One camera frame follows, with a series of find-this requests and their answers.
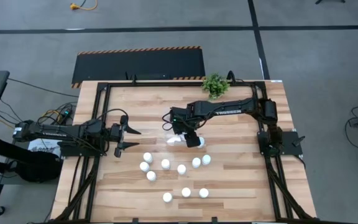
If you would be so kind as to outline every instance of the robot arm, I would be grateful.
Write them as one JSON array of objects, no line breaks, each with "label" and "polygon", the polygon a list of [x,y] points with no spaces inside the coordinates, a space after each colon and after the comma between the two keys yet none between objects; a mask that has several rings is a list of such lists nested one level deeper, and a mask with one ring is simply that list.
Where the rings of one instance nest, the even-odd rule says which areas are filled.
[{"label": "robot arm", "polygon": [[128,126],[128,117],[121,116],[120,124],[114,123],[105,128],[99,119],[91,119],[83,124],[73,126],[45,125],[28,120],[16,125],[13,138],[19,142],[32,141],[37,138],[62,140],[59,146],[63,156],[105,156],[108,142],[117,142],[114,155],[121,156],[121,151],[139,143],[124,142],[124,133],[140,134]]},{"label": "robot arm", "polygon": [[266,124],[270,145],[275,150],[281,150],[282,130],[277,126],[277,108],[276,103],[272,100],[247,98],[220,103],[196,101],[187,104],[185,109],[172,107],[170,122],[173,132],[184,134],[187,146],[195,147],[200,145],[200,139],[195,131],[204,126],[207,120],[214,116],[242,113],[249,114],[255,120]]}]

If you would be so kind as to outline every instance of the green plant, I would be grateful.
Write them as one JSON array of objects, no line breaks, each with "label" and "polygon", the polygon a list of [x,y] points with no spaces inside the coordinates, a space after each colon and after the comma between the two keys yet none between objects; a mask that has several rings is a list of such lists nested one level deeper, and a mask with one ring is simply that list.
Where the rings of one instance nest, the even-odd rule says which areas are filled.
[{"label": "green plant", "polygon": [[214,73],[204,80],[201,87],[203,90],[209,91],[209,99],[215,100],[227,91],[229,84],[227,80],[221,77],[218,73]]}]

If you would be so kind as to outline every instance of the wooden tabletop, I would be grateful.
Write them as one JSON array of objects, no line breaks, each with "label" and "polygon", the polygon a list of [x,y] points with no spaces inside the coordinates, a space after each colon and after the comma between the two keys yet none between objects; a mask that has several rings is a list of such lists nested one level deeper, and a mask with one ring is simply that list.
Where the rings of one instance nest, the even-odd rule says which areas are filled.
[{"label": "wooden tabletop", "polygon": [[[97,83],[83,82],[75,124],[91,118]],[[292,130],[294,127],[283,83],[266,81],[266,87],[268,97],[277,103],[278,125],[284,131]],[[241,100],[251,95],[249,87],[230,87],[216,101]],[[121,158],[114,157],[114,142],[108,155],[101,158],[92,222],[131,222],[132,218],[139,218],[140,222],[210,222],[211,217],[217,217],[219,221],[248,222],[275,219],[265,162],[259,153],[256,138],[258,125],[251,116],[217,116],[209,120],[197,130],[198,135],[206,140],[206,147],[202,149],[168,146],[165,136],[173,133],[162,129],[162,115],[172,106],[185,108],[187,103],[207,100],[208,94],[200,87],[113,87],[109,99],[108,109],[127,111],[129,125],[142,135],[125,135],[126,141],[139,142],[140,145],[128,148]],[[106,126],[118,123],[120,116],[119,111],[109,113]],[[155,182],[148,181],[139,169],[145,152],[152,153],[154,157],[151,170],[157,174]],[[212,158],[210,165],[192,168],[193,158],[201,158],[205,154]],[[170,170],[162,170],[162,159],[170,160]],[[52,218],[67,205],[76,161],[77,157],[70,157],[64,162]],[[289,191],[307,213],[315,216],[303,164],[293,156],[282,156],[282,161]],[[178,175],[176,168],[179,164],[186,166],[185,175]],[[184,187],[191,189],[190,198],[181,196]],[[201,188],[209,190],[208,198],[199,198]],[[277,191],[284,217],[282,195]],[[165,192],[173,194],[172,202],[162,200]],[[81,204],[80,218],[85,214],[85,199]]]}]

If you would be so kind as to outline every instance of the black chair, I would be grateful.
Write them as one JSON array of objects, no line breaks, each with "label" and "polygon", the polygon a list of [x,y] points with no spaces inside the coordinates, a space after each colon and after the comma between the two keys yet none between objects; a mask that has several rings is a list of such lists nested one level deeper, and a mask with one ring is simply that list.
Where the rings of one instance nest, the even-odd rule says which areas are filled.
[{"label": "black chair", "polygon": [[[319,4],[322,0],[316,1],[316,4]],[[342,3],[345,3],[345,0],[341,0]]]}]

